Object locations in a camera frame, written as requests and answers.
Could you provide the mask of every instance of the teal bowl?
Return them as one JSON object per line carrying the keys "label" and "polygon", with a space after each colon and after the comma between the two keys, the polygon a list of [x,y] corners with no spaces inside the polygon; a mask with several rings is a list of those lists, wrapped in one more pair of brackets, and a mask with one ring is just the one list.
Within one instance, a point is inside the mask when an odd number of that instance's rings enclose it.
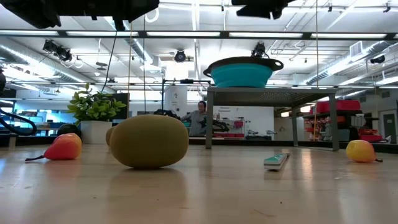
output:
{"label": "teal bowl", "polygon": [[283,63],[275,59],[233,57],[212,63],[203,73],[220,88],[264,88],[272,73],[282,68]]}

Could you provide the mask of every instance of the black hose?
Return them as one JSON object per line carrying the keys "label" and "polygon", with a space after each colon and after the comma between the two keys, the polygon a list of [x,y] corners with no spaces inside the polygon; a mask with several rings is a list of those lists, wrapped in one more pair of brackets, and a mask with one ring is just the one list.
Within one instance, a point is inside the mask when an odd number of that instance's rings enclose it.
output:
{"label": "black hose", "polygon": [[2,124],[5,128],[7,128],[8,130],[10,130],[10,131],[13,132],[13,133],[16,133],[16,134],[21,135],[21,136],[30,136],[30,135],[34,135],[34,134],[36,133],[36,131],[37,131],[37,127],[36,127],[35,123],[33,123],[33,121],[31,121],[31,120],[29,120],[29,119],[23,118],[23,117],[21,117],[21,116],[15,115],[15,114],[7,113],[7,112],[3,111],[1,108],[0,108],[0,114],[5,114],[5,115],[10,116],[10,117],[12,117],[12,118],[21,119],[21,120],[25,121],[26,123],[32,125],[32,131],[29,132],[29,133],[25,133],[25,132],[21,132],[21,131],[18,131],[18,130],[16,130],[16,129],[14,129],[13,127],[11,127],[10,125],[8,125],[8,124],[0,117],[0,124]]}

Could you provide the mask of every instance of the green leaves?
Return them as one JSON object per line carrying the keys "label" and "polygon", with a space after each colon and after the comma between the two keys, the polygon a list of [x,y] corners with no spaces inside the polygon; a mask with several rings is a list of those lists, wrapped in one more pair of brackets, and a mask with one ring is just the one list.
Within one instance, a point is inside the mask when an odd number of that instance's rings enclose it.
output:
{"label": "green leaves", "polygon": [[69,101],[68,113],[74,113],[73,117],[78,120],[77,124],[89,120],[109,121],[121,111],[121,108],[127,106],[112,98],[112,94],[104,94],[100,91],[92,94],[93,89],[89,90],[89,88],[90,84],[86,83],[86,91],[76,92]]}

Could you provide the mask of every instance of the ceiling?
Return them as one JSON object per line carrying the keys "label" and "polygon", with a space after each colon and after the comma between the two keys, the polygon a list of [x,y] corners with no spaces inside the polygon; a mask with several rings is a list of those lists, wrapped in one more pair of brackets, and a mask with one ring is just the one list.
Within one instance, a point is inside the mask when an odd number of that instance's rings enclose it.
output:
{"label": "ceiling", "polygon": [[[219,0],[165,0],[160,1],[159,17],[154,22],[145,22],[144,16],[132,22],[133,30],[243,30],[243,31],[279,31],[279,32],[395,32],[398,30],[398,1],[388,1],[392,9],[386,9],[386,0],[333,0],[333,10],[328,12],[329,1],[318,1],[318,15],[315,14],[315,0],[298,0],[289,4],[284,9],[283,15],[278,20],[268,20],[252,17],[238,17],[236,11],[239,7],[229,7],[225,2],[225,11],[221,11]],[[192,7],[197,2],[199,7]],[[147,14],[152,19],[156,12]],[[0,29],[35,29],[0,6]],[[100,17],[92,21],[90,17],[62,17],[62,26],[49,30],[113,30],[106,18]],[[31,49],[46,57],[42,50],[45,38],[40,37],[0,37],[11,39],[19,45]],[[106,71],[98,71],[96,62],[109,63],[113,39],[68,39],[52,38],[58,45],[71,49],[83,61],[81,68],[70,67],[74,72],[87,77],[88,80],[104,82]],[[173,79],[174,75],[167,72],[167,68],[176,66],[173,54],[177,49],[185,51],[192,58],[191,62],[179,64],[178,69],[185,71],[187,78],[196,78],[195,61],[198,63],[200,74],[204,69],[222,58],[234,56],[250,56],[251,50],[258,42],[263,42],[271,58],[276,58],[284,63],[283,70],[276,72],[269,83],[275,84],[300,84],[309,74],[321,71],[328,63],[333,62],[344,54],[349,53],[349,47],[357,41],[299,41],[299,40],[238,40],[238,39],[200,39],[197,40],[197,58],[195,58],[195,41],[193,39],[138,39],[137,40],[148,54],[159,57],[162,61],[160,72],[146,71],[146,82],[161,83],[163,75]],[[395,62],[395,49],[386,54],[385,64]],[[135,56],[130,60],[129,54]],[[53,55],[49,58],[58,61]],[[322,85],[339,85],[344,80],[357,77],[366,73],[366,63],[356,63],[338,73],[322,80]],[[67,69],[57,64],[58,69]],[[144,73],[136,53],[131,51],[129,44],[124,39],[116,39],[114,52],[109,66],[109,77],[116,77],[117,82],[127,82],[130,74],[131,82],[143,82]],[[125,90],[126,86],[113,86],[113,90]]]}

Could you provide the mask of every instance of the security camera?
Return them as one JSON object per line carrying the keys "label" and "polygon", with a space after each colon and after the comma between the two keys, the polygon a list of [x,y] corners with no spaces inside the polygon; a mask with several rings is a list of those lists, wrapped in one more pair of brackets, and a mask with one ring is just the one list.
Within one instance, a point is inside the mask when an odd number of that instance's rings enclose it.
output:
{"label": "security camera", "polygon": [[184,62],[187,56],[184,53],[184,50],[178,50],[174,56],[174,60],[178,63]]}

